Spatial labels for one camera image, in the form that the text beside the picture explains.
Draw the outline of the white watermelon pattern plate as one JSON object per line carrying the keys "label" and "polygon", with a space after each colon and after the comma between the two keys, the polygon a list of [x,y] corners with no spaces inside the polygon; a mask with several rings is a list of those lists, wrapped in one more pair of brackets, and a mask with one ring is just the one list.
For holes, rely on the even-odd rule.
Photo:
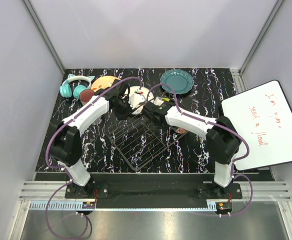
{"label": "white watermelon pattern plate", "polygon": [[153,93],[149,92],[149,89],[146,87],[131,86],[129,90],[126,90],[125,94],[129,96],[129,104],[134,110],[132,115],[139,115],[143,109],[143,105],[146,100],[154,102]]}

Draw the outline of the red patterned bowl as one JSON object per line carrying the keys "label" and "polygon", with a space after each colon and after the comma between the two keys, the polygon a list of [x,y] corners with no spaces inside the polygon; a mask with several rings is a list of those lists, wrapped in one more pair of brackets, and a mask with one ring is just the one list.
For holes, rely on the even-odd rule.
{"label": "red patterned bowl", "polygon": [[187,130],[184,129],[184,128],[182,128],[182,127],[178,127],[178,128],[175,129],[175,132],[176,132],[177,134],[181,134],[181,135],[183,135],[183,134],[186,134],[186,133],[187,133]]}

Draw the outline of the wire dish rack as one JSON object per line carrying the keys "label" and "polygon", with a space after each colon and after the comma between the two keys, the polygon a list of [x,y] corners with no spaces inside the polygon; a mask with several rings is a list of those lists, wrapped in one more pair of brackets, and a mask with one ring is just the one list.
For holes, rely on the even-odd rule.
{"label": "wire dish rack", "polygon": [[172,150],[187,135],[177,134],[176,126],[158,128],[142,114],[131,115],[126,120],[113,123],[107,129],[109,138],[119,158],[134,171],[139,172],[150,163],[172,156]]}

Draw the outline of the teal scalloped plate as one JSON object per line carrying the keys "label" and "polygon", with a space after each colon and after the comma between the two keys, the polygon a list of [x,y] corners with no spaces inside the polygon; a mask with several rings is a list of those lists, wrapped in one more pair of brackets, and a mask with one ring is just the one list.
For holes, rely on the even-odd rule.
{"label": "teal scalloped plate", "polygon": [[169,93],[176,95],[187,94],[194,85],[193,77],[181,69],[171,69],[164,72],[160,78],[161,87]]}

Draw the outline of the yellow-green bowl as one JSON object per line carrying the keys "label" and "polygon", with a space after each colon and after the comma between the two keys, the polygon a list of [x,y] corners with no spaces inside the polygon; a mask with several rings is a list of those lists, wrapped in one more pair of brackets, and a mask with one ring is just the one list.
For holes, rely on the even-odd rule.
{"label": "yellow-green bowl", "polygon": [[164,102],[170,102],[170,99],[167,98],[167,97],[163,97],[162,100],[163,100]]}

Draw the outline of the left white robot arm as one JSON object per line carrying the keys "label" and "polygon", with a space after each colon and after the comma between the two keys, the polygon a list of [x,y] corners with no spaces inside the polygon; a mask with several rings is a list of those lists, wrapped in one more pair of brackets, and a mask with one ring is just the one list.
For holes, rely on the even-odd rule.
{"label": "left white robot arm", "polygon": [[83,165],[82,135],[102,115],[113,109],[121,117],[127,116],[132,108],[129,104],[129,84],[118,81],[113,86],[100,89],[78,111],[71,116],[52,123],[51,136],[45,160],[50,168],[64,168],[70,181],[76,184],[76,192],[83,198],[93,194],[89,183],[90,174]]}

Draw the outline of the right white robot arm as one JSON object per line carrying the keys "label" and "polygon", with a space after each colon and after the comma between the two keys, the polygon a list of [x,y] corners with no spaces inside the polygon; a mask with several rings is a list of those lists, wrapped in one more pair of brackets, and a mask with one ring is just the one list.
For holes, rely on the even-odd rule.
{"label": "right white robot arm", "polygon": [[143,106],[142,114],[159,128],[182,128],[202,137],[206,141],[209,156],[215,162],[214,195],[224,198],[230,194],[232,162],[241,140],[229,118],[204,117],[182,109],[177,103],[170,101],[164,101],[160,105],[149,101]]}

